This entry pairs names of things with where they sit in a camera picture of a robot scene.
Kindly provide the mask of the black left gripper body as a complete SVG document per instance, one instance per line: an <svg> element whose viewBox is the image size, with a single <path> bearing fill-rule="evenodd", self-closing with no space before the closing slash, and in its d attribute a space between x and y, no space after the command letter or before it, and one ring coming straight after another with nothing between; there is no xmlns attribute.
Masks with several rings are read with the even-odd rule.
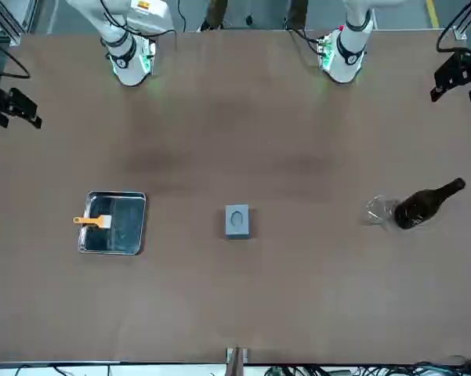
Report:
<svg viewBox="0 0 471 376"><path fill-rule="evenodd" d="M464 48L453 48L453 63L450 82L471 82L471 52Z"/></svg>

